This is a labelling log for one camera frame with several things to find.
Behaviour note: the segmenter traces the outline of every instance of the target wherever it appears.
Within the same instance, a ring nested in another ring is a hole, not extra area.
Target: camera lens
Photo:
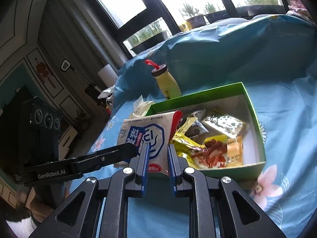
[[[42,122],[42,118],[43,118],[42,111],[40,109],[37,109],[35,111],[35,121],[36,121],[36,123],[41,123]]]
[[[55,121],[54,121],[54,126],[55,126],[55,129],[56,129],[56,130],[59,129],[60,122],[59,122],[59,119],[58,119],[58,118],[55,119]]]
[[[45,116],[45,126],[51,128],[53,124],[53,117],[50,113],[47,113]]]

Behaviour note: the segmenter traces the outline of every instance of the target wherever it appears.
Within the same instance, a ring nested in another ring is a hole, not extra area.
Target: bottle
[[[158,66],[151,60],[146,60],[145,63],[154,67],[151,72],[152,76],[156,79],[158,87],[166,99],[172,99],[182,95],[180,87],[172,75],[168,72],[168,68],[165,64]]]

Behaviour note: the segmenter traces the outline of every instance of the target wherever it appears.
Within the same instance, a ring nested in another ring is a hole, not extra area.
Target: cardboard box
[[[262,135],[255,110],[243,83],[234,83],[151,105],[147,115],[180,110],[184,114],[217,108],[248,124],[243,136],[243,163],[238,167],[200,169],[206,176],[230,176],[243,187],[250,187],[265,165]]]

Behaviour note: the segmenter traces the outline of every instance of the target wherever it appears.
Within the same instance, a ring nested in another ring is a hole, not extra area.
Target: bottle cap
[[[162,64],[159,66],[159,69],[154,68],[151,71],[151,73],[152,73],[153,77],[157,77],[157,76],[160,76],[161,74],[163,74],[164,72],[166,72],[167,70],[168,70],[167,66],[165,64]]]

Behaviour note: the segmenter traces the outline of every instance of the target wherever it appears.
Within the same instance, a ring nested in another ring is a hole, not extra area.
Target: triangular cutout
[[[247,225],[260,220],[260,215],[239,192],[234,191],[232,192],[232,195],[236,202],[242,224]]]
[[[57,220],[69,226],[75,225],[84,198],[84,192],[78,193],[78,195],[57,216]]]

